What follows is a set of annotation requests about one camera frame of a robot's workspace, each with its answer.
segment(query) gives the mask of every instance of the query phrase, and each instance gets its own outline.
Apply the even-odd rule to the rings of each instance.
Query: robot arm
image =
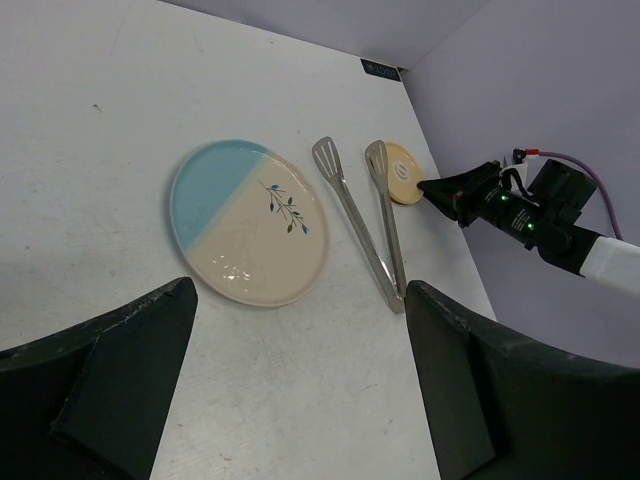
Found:
[[[420,182],[418,188],[460,227],[482,218],[526,249],[536,247],[547,263],[640,295],[640,248],[574,225],[596,189],[590,177],[547,160],[529,191],[518,181],[518,195],[504,183],[495,161],[454,177]]]

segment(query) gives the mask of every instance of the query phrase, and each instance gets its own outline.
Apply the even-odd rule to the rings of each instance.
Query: plate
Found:
[[[329,250],[324,209],[300,171],[244,140],[202,148],[178,172],[171,225],[193,270],[240,303],[277,307],[298,300]]]

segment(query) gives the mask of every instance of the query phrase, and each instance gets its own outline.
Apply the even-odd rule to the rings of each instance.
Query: purple cable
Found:
[[[540,151],[538,152],[538,155],[540,155],[541,157],[555,157],[559,158],[560,160],[566,160],[567,162],[574,163],[582,168],[585,172],[587,172],[591,178],[593,178],[593,180],[596,182],[596,185],[598,185],[598,189],[600,190],[600,194],[602,195],[604,204],[607,207],[609,219],[611,220],[611,226],[613,227],[613,233],[618,240],[622,241],[622,233],[620,232],[620,225],[618,225],[616,212],[613,210],[613,202],[611,201],[611,196],[609,195],[607,188],[604,186],[604,183],[602,183],[602,180],[600,180],[598,175],[596,175],[596,172],[594,172],[591,167],[584,163],[582,160],[578,160],[577,158],[574,158],[570,155],[565,155],[564,153]]]

